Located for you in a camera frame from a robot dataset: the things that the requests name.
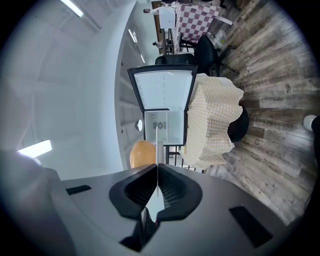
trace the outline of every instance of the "wooden floor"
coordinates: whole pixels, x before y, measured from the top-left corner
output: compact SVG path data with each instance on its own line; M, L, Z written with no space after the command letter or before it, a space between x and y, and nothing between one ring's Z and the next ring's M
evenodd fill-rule
M320 83L313 55L294 22L272 1L238 0L241 11L225 1L211 32L226 33L235 45L224 63L231 79L244 91L250 115L245 138L223 154L225 165L207 174L229 180L269 206L286 223L304 212L318 175L313 133L304 129L306 115L320 115Z

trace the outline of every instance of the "black slot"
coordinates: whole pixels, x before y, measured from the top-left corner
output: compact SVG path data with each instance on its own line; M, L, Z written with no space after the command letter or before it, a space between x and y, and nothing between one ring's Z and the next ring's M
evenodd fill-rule
M91 187L88 185L82 185L82 186L75 186L75 187L70 187L70 188L66 188L66 192L71 196L74 194L78 194L87 190L90 190Z
M254 248L263 245L273 237L244 206L231 208L229 211Z

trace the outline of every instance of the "table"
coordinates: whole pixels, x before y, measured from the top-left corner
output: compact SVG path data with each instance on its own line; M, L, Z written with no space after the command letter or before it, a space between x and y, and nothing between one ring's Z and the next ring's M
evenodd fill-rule
M228 126L243 111L243 94L225 77L197 74L188 105L186 144L179 151L185 164L204 170L226 163L222 153L234 147Z
M205 34L211 22L218 16L219 6L185 5L179 2L172 4L176 13L176 23L173 29L174 52L180 52L180 33L184 40L193 43Z

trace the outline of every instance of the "person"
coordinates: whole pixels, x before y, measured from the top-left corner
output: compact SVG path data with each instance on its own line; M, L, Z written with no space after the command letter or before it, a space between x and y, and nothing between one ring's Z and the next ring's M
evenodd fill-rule
M145 14L159 15L159 11L163 8L168 8L168 7L160 6L158 8L152 9L152 10L150 10L149 8L146 8L146 9L143 9L143 12Z
M318 167L320 167L320 116L307 115L303 119L303 126L314 133L313 149Z
M152 45L162 49L162 42L153 42Z

